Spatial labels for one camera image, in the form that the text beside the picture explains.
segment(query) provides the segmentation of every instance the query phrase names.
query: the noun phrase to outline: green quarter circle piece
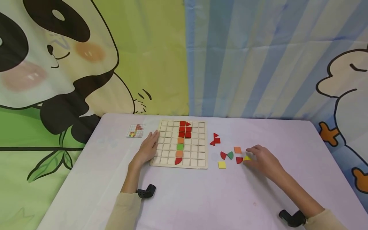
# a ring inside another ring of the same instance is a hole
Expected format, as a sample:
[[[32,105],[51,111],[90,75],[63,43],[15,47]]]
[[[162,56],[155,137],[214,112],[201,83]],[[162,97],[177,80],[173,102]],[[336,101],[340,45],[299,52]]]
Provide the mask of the green quarter circle piece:
[[[231,151],[227,154],[227,156],[232,160],[234,158],[234,153]]]

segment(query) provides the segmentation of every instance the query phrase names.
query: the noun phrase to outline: fabric backdrop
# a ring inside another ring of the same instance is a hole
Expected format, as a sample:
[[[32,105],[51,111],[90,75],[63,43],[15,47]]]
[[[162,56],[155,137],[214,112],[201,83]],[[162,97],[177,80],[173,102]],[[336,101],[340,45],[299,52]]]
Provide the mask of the fabric backdrop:
[[[37,228],[105,113],[311,120],[368,210],[367,11],[366,0],[1,1],[0,230]]]

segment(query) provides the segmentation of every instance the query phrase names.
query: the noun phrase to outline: red quarter circle piece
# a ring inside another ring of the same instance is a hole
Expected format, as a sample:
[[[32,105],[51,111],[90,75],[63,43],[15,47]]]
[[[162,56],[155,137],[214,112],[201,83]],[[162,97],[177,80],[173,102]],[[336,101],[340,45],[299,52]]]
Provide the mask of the red quarter circle piece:
[[[236,163],[240,164],[241,162],[243,162],[243,158],[236,158]]]
[[[183,158],[175,158],[175,164],[180,164]]]
[[[226,153],[224,153],[224,152],[220,152],[220,156],[221,156],[221,158],[222,158],[223,160],[225,160],[225,158],[226,158],[227,154],[226,154]]]
[[[220,144],[221,143],[221,140],[219,137],[216,137],[214,140],[215,144]]]

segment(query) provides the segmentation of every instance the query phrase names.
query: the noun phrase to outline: wooden puzzle board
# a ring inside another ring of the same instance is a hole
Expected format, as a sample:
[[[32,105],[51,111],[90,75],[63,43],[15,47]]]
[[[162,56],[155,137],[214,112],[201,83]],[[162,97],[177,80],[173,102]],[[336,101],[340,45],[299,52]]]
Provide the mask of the wooden puzzle board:
[[[151,166],[207,169],[205,121],[162,120],[157,152]]]

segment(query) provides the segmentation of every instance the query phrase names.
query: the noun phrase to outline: yellow square piece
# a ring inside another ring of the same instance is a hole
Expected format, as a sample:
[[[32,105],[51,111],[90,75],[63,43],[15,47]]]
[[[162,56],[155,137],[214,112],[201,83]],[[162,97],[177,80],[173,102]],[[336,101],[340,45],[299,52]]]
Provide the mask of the yellow square piece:
[[[219,169],[226,169],[226,163],[225,161],[219,161]]]
[[[252,159],[250,159],[249,156],[245,156],[243,161],[245,161],[245,160],[252,160]]]

